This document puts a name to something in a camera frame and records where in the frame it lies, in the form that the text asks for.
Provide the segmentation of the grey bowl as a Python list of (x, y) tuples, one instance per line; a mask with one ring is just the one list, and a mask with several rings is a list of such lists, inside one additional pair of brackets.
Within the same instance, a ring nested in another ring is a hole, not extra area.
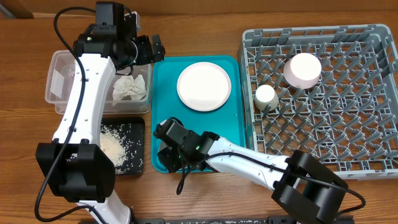
[(162, 151), (163, 149), (168, 149), (168, 148), (169, 148), (168, 145), (166, 145), (166, 143), (164, 143), (163, 141), (161, 141), (161, 142), (160, 142), (160, 145), (159, 145), (159, 150), (158, 150), (158, 152)]

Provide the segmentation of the large pink plate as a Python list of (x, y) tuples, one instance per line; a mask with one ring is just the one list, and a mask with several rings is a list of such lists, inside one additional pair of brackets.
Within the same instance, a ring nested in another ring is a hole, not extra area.
[(177, 80), (178, 97), (195, 111), (217, 110), (227, 102), (231, 90), (231, 79), (227, 72), (211, 62), (189, 65)]

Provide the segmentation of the white cup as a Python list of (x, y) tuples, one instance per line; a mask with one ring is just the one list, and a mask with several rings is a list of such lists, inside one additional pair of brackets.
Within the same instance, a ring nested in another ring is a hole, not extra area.
[(260, 111), (264, 111), (266, 106), (270, 105), (272, 111), (279, 104), (279, 97), (272, 86), (261, 85), (255, 92), (254, 104)]

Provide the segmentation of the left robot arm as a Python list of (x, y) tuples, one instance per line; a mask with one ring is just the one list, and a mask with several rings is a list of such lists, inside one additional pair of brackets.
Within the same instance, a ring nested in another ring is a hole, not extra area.
[(45, 177), (43, 189), (85, 209), (98, 223), (134, 223), (114, 185), (115, 167), (100, 148), (100, 127), (113, 78), (125, 68), (163, 61), (158, 35), (139, 36), (138, 15), (121, 3), (99, 1), (95, 22), (69, 52), (75, 77), (62, 121), (50, 143), (39, 143), (36, 160)]

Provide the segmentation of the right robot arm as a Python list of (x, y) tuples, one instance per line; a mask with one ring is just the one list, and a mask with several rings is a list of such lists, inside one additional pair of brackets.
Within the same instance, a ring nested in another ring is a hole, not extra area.
[(319, 160), (303, 151), (291, 156), (256, 152), (215, 133), (197, 134), (169, 118), (153, 132), (164, 143), (157, 157), (168, 172), (211, 169), (248, 179), (272, 192), (299, 223), (334, 223), (348, 185)]

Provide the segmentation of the white tissue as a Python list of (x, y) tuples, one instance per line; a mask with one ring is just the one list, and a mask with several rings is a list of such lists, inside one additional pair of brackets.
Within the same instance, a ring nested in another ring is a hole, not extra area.
[(113, 85), (113, 105), (123, 98), (130, 96), (131, 100), (141, 100), (147, 93), (146, 83), (142, 75), (122, 76)]

